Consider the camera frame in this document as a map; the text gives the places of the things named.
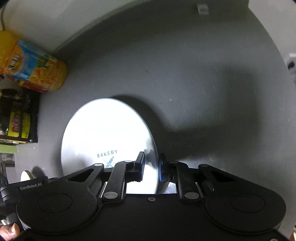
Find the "cable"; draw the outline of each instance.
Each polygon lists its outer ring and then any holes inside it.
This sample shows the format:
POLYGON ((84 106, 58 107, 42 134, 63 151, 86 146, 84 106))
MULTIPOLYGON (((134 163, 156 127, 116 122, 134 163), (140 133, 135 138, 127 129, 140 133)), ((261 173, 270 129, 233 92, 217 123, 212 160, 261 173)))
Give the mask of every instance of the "cable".
POLYGON ((3 6, 2 11, 1 11, 1 15, 0 15, 1 26, 2 26, 3 31, 6 30, 4 20, 3 20, 3 15, 4 15, 5 8, 6 8, 6 4, 3 6))

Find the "round white plate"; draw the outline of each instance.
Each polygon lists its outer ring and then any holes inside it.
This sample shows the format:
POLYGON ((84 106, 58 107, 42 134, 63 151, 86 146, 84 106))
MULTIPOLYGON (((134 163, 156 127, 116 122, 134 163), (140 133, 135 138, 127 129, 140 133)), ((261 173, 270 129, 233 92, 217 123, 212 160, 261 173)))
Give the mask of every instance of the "round white plate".
POLYGON ((95 163, 105 168, 119 161, 135 161, 146 154, 141 182, 127 184, 127 193, 154 194, 158 186, 158 154, 153 137, 142 117, 126 103, 98 99, 82 106, 69 121, 61 151, 63 174, 95 163))

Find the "screw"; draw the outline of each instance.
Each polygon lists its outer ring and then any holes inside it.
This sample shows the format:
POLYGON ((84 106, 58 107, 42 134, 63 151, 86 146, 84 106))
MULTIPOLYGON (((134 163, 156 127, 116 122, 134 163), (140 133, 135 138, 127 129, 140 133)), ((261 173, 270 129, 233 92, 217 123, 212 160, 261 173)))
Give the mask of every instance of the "screw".
POLYGON ((117 192, 106 192, 106 193, 104 193, 104 198, 107 198, 107 199, 115 199, 117 197, 118 197, 117 192))
POLYGON ((156 198, 155 197, 148 197, 148 201, 155 202, 156 201, 156 198))
POLYGON ((184 196, 188 199, 198 199, 200 197, 200 195, 196 192, 187 192, 184 196))

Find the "gray table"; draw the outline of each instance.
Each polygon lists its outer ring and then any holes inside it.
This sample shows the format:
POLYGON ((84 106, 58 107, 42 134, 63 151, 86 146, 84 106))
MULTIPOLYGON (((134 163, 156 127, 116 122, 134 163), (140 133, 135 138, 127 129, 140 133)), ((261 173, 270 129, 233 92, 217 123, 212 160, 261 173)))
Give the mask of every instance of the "gray table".
MULTIPOLYGON (((18 146, 17 174, 62 176, 63 132, 83 104, 115 97, 148 124, 158 152, 208 163, 275 190, 296 221, 296 92, 273 41, 247 1, 148 2, 95 26, 64 47, 64 86, 42 96, 38 144, 18 146)), ((77 127, 83 141, 85 127, 77 127)))

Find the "orange juice powder package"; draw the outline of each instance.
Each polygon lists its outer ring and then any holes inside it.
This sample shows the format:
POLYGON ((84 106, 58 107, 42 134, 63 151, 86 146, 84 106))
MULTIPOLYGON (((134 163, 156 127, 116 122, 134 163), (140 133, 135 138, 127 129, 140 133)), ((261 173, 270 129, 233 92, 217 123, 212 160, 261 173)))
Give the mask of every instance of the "orange juice powder package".
POLYGON ((40 48, 0 31, 0 74, 55 91, 63 85, 67 67, 40 48))

